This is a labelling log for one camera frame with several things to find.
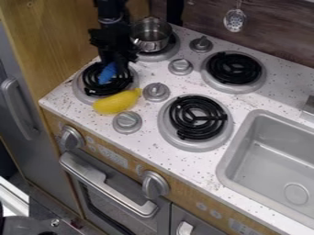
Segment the stove knob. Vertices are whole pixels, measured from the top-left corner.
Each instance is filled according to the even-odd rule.
[[[112,125],[118,133],[132,134],[141,128],[142,119],[137,113],[127,111],[116,115]]]
[[[213,49],[213,43],[202,36],[200,39],[194,39],[190,42],[190,49],[199,53],[209,52]]]
[[[177,59],[169,63],[168,69],[170,73],[183,76],[193,71],[193,65],[185,59]]]
[[[143,177],[142,190],[147,198],[156,199],[158,196],[167,196],[169,194],[169,185],[159,174],[147,171]]]
[[[62,128],[62,138],[60,144],[65,150],[70,151],[82,148],[84,146],[84,138],[73,127],[64,126]]]
[[[169,98],[170,89],[165,84],[148,84],[143,90],[144,98],[152,102],[162,102]]]

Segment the silver pot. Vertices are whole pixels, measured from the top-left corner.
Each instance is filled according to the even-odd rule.
[[[146,17],[131,26],[131,39],[143,52],[156,52],[168,45],[172,27],[165,21]]]

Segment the burner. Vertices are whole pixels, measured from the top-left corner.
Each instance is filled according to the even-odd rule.
[[[182,140],[213,138],[222,131],[228,120],[219,104],[200,95],[178,97],[171,104],[169,117]]]
[[[204,95],[181,95],[159,112],[158,128],[175,147],[192,152],[211,151],[232,133],[232,117],[219,101]]]
[[[100,85],[96,78],[102,69],[103,65],[97,62],[85,66],[74,76],[72,81],[73,92],[83,103],[92,105],[99,98],[139,87],[139,76],[131,67],[123,76],[116,77],[113,81]]]
[[[129,70],[119,76],[113,77],[107,84],[99,84],[98,76],[104,70],[105,65],[96,62],[83,71],[82,79],[87,95],[105,96],[114,95],[123,91],[133,82],[133,76]]]
[[[247,94],[265,82],[265,68],[254,57],[237,51],[223,51],[207,58],[201,68],[206,83],[230,94]]]
[[[173,33],[170,38],[168,45],[156,52],[140,52],[138,54],[140,62],[161,62],[168,60],[173,57],[180,50],[180,39]]]
[[[259,79],[262,67],[246,55],[220,52],[207,62],[207,70],[223,84],[249,84]]]

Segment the silver sink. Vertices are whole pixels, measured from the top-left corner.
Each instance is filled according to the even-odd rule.
[[[314,229],[314,129],[255,110],[227,148],[217,176],[228,188]]]

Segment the floor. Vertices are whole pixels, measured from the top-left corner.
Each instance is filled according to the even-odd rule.
[[[45,220],[46,222],[51,222],[52,220],[58,218],[62,221],[62,228],[68,227],[67,225],[74,224],[70,228],[66,228],[66,233],[64,235],[99,235],[98,231],[91,228],[88,224],[84,223],[80,219],[74,217],[72,214],[61,208],[57,203],[52,201],[50,198],[42,194],[38,189],[33,186],[28,185],[19,173],[15,173],[8,180],[12,185],[19,188],[21,191],[29,195],[29,216],[37,220]]]

